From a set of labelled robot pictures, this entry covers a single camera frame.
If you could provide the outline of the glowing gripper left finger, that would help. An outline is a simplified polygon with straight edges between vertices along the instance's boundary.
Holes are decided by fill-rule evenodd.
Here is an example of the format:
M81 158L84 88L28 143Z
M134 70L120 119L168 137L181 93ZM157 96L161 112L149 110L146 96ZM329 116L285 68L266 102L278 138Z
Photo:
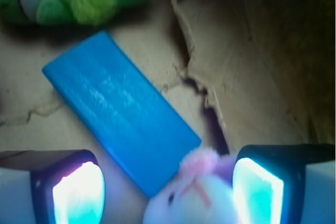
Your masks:
M89 150L1 152L1 223L100 223L105 188Z

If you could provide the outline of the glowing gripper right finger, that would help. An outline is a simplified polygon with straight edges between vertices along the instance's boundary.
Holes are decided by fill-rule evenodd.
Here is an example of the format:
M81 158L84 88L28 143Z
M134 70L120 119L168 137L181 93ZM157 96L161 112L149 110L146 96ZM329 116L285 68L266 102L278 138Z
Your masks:
M246 145L233 192L242 223L335 223L335 145Z

